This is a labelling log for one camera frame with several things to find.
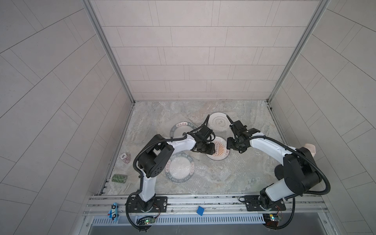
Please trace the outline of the beige foam microphone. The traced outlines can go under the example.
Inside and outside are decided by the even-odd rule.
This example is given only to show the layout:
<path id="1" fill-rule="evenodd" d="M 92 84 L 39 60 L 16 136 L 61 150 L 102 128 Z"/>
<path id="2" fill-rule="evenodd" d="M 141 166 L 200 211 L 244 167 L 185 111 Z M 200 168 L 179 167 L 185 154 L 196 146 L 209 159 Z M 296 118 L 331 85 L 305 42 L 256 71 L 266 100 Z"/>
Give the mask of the beige foam microphone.
<path id="1" fill-rule="evenodd" d="M 315 145 L 313 145 L 313 144 L 305 144 L 304 148 L 306 148 L 306 149 L 308 149 L 310 151 L 312 157 L 314 157 L 316 155 L 316 147 L 315 147 Z"/>

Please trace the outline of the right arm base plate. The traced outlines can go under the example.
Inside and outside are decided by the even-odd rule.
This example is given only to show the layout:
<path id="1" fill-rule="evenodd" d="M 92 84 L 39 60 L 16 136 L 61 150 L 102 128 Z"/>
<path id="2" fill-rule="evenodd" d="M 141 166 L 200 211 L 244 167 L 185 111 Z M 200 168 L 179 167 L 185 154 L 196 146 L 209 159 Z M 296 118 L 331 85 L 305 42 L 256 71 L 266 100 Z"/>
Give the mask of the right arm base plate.
<path id="1" fill-rule="evenodd" d="M 286 206 L 282 199 L 279 201 L 271 201 L 268 197 L 261 195 L 245 195 L 239 198 L 239 201 L 246 205 L 248 212 L 263 211 L 285 211 Z"/>

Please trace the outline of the circuit board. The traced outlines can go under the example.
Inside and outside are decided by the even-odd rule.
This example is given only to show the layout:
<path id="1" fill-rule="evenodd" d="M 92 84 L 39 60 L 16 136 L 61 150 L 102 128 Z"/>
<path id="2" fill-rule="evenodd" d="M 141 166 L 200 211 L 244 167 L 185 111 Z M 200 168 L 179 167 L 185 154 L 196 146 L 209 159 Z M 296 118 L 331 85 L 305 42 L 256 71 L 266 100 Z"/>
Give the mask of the circuit board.
<path id="1" fill-rule="evenodd" d="M 264 219 L 264 226 L 267 227 L 272 227 L 276 228 L 279 226 L 279 223 L 282 221 L 283 217 L 278 215 L 278 214 L 263 214 L 263 219 Z"/>
<path id="2" fill-rule="evenodd" d="M 151 226 L 156 222 L 157 217 L 156 216 L 144 216 L 142 218 L 139 218 L 137 220 L 137 225 L 138 226 Z"/>

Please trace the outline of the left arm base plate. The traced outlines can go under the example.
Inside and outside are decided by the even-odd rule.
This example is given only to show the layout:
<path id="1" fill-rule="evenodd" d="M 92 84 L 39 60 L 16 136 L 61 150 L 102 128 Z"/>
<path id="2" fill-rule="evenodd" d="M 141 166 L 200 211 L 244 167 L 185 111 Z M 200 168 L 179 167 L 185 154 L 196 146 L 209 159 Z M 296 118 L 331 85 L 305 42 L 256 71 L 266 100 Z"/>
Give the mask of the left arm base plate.
<path id="1" fill-rule="evenodd" d="M 167 200 L 166 196 L 154 196 L 145 202 L 137 195 L 131 197 L 130 201 L 126 203 L 126 208 L 129 213 L 166 212 Z"/>

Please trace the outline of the blue square tag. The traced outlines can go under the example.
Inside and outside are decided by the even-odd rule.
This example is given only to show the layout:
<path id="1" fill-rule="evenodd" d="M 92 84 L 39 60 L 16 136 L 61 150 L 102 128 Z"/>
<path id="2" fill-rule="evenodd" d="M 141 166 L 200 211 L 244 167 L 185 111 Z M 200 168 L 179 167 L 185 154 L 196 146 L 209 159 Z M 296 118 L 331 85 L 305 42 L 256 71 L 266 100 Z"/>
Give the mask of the blue square tag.
<path id="1" fill-rule="evenodd" d="M 203 216 L 204 211 L 205 211 L 205 209 L 204 209 L 203 207 L 199 206 L 199 207 L 197 208 L 196 213 L 197 213 L 198 215 L 200 215 L 200 216 Z"/>

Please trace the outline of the green rimmed plate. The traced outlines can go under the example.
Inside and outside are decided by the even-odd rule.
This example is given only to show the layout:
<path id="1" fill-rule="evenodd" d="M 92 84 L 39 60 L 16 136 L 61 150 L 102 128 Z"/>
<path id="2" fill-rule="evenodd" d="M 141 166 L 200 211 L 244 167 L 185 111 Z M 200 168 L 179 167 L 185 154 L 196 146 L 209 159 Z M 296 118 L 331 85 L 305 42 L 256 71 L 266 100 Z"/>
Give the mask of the green rimmed plate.
<path id="1" fill-rule="evenodd" d="M 173 154 L 164 169 L 166 178 L 177 184 L 189 181 L 194 175 L 194 170 L 194 159 L 184 152 Z"/>
<path id="2" fill-rule="evenodd" d="M 175 124 L 169 133 L 169 136 L 172 138 L 179 138 L 182 137 L 184 133 L 188 133 L 192 130 L 194 130 L 196 126 L 188 121 L 183 121 Z"/>

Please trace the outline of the left circuit board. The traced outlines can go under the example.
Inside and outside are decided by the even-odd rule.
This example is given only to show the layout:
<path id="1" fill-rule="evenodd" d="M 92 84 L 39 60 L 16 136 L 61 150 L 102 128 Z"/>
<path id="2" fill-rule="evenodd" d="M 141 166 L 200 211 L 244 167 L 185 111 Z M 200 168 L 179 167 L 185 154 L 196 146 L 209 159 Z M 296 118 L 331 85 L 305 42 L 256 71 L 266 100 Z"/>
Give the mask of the left circuit board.
<path id="1" fill-rule="evenodd" d="M 137 225 L 138 226 L 151 226 L 156 222 L 157 217 L 156 216 L 144 216 L 142 218 L 139 218 L 137 220 Z"/>

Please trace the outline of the green rimmed plate near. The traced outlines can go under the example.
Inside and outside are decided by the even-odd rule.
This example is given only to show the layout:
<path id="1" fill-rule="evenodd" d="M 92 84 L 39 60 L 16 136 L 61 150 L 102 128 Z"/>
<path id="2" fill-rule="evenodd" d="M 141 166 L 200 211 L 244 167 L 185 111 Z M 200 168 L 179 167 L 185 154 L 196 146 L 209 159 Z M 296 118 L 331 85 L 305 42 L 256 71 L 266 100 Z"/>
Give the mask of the green rimmed plate near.
<path id="1" fill-rule="evenodd" d="M 194 159 L 184 152 L 173 154 L 164 169 L 166 178 L 177 184 L 189 181 L 194 175 L 194 170 Z"/>

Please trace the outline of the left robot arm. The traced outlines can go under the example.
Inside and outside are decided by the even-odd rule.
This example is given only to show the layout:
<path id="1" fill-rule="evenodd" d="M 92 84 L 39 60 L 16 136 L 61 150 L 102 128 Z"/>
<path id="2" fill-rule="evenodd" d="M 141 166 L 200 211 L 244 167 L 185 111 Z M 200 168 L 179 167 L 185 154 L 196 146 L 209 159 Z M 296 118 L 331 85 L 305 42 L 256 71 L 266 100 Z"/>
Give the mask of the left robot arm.
<path id="1" fill-rule="evenodd" d="M 179 152 L 193 151 L 215 154 L 214 132 L 208 127 L 209 116 L 201 126 L 184 133 L 179 138 L 164 138 L 155 135 L 135 157 L 133 168 L 139 173 L 140 187 L 128 196 L 126 212 L 150 212 L 153 209 L 166 211 L 167 197 L 155 193 L 156 177 L 165 169 L 171 156 Z"/>

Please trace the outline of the pink patterned small object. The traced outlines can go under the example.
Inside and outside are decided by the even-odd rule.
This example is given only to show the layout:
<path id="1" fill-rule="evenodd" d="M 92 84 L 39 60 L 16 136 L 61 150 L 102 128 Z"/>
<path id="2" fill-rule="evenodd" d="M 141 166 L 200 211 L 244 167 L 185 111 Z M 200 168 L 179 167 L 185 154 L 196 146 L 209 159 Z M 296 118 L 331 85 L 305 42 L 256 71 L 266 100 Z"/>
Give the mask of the pink patterned small object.
<path id="1" fill-rule="evenodd" d="M 131 155 L 130 153 L 122 153 L 119 157 L 125 164 L 129 164 L 131 162 Z"/>

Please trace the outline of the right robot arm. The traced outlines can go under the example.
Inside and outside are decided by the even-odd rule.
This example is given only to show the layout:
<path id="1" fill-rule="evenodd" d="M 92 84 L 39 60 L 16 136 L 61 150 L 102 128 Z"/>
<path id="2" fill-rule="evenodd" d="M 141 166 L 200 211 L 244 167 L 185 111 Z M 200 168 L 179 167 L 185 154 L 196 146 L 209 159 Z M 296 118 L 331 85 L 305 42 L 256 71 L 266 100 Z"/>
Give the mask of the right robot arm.
<path id="1" fill-rule="evenodd" d="M 272 210 L 283 199 L 294 199 L 304 194 L 325 195 L 331 191 L 327 176 L 317 166 L 308 148 L 287 146 L 255 128 L 247 129 L 239 120 L 233 121 L 229 116 L 226 117 L 234 134 L 227 139 L 227 149 L 242 154 L 252 147 L 280 163 L 275 168 L 278 182 L 261 190 L 256 200 L 261 209 Z"/>

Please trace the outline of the orange sunburst dinner plate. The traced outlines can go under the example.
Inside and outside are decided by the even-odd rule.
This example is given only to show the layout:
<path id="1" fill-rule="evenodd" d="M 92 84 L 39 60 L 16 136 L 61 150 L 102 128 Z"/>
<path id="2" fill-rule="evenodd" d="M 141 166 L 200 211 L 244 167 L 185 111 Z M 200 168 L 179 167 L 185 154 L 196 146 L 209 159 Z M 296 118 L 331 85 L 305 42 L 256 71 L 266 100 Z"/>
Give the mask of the orange sunburst dinner plate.
<path id="1" fill-rule="evenodd" d="M 226 148 L 226 140 L 222 137 L 215 137 L 212 142 L 215 146 L 215 153 L 213 155 L 206 154 L 206 156 L 214 161 L 222 161 L 226 159 L 230 154 L 230 150 Z"/>

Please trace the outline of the right circuit board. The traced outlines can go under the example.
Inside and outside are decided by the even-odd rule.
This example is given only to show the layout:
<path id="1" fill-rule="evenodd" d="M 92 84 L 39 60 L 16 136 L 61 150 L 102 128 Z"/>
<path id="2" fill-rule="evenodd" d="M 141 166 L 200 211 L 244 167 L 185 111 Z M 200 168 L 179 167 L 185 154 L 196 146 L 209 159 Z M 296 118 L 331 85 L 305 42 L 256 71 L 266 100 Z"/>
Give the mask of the right circuit board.
<path id="1" fill-rule="evenodd" d="M 276 228 L 279 226 L 279 223 L 282 221 L 283 217 L 278 215 L 278 214 L 263 214 L 263 219 L 264 219 L 264 226 L 267 227 L 272 227 Z"/>

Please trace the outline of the green rimmed plate far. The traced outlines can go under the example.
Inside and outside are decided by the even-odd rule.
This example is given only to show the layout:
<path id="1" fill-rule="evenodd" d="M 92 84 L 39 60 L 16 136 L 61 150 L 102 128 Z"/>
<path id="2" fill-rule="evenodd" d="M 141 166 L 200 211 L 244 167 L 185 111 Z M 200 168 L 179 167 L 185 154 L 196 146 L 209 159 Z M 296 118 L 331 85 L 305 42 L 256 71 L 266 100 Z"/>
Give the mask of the green rimmed plate far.
<path id="1" fill-rule="evenodd" d="M 169 136 L 172 138 L 179 138 L 182 137 L 184 133 L 188 133 L 192 130 L 194 130 L 196 126 L 188 121 L 183 121 L 175 124 L 169 133 Z"/>

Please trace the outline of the bubble wrap sheet near plate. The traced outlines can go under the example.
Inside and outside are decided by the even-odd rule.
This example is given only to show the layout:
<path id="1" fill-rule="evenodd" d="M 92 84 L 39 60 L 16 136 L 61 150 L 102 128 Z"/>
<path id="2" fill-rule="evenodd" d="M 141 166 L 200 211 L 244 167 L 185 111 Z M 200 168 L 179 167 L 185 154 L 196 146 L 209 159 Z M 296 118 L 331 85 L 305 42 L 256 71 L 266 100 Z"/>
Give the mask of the bubble wrap sheet near plate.
<path id="1" fill-rule="evenodd" d="M 204 193 L 210 186 L 210 175 L 200 159 L 204 154 L 183 151 L 194 159 L 195 170 L 193 177 L 181 184 L 173 183 L 165 176 L 165 170 L 157 177 L 156 192 L 160 194 L 195 194 Z"/>

